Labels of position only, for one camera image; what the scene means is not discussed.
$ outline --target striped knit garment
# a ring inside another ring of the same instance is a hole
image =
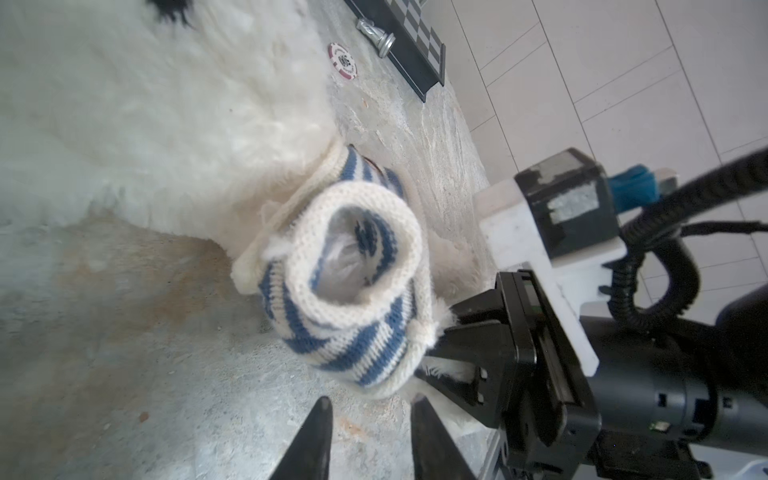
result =
[[[380,170],[372,165],[352,146],[337,183],[350,181],[381,185],[406,200],[398,176],[390,169]],[[363,287],[375,286],[382,275],[395,266],[402,253],[397,235],[381,215],[371,210],[351,205],[339,210],[338,215],[345,217],[342,224],[357,240],[364,265]],[[296,220],[284,232],[288,237],[295,225]],[[310,289],[314,293],[327,253],[326,243],[310,277]],[[269,262],[259,288],[266,314],[288,347],[317,369],[331,372],[338,379],[363,389],[386,380],[406,352],[406,327],[417,315],[413,280],[398,292],[383,314],[361,319],[353,328],[339,328],[312,318],[296,305],[285,281],[285,263],[285,259]]]

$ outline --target checkered pattern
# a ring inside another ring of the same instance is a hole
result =
[[[427,22],[422,18],[422,9],[416,0],[389,0],[389,9],[411,35],[416,47],[429,60],[429,64],[440,75],[440,50],[442,42]]]

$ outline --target concrete surface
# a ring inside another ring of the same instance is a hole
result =
[[[347,139],[406,168],[428,222],[491,281],[471,202],[488,181],[452,87],[423,104],[342,0],[310,3],[357,60],[330,92]],[[213,243],[111,217],[0,234],[0,478],[267,478],[321,395],[331,478],[411,478],[407,401],[363,401],[303,365],[229,270]],[[458,440],[475,470],[486,436]]]

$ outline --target black chessboard frame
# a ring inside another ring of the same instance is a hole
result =
[[[357,18],[395,34],[387,56],[423,102],[437,82],[445,86],[445,44],[422,18],[416,0],[344,1]]]

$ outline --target white plastic part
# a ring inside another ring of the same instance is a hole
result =
[[[598,369],[598,356],[579,322],[581,305],[605,300],[600,285],[611,284],[611,271],[603,263],[623,257],[626,246],[619,238],[549,260],[528,202],[517,183],[504,180],[475,195],[480,231],[500,270],[521,266],[536,274],[554,314],[571,342],[586,376]]]

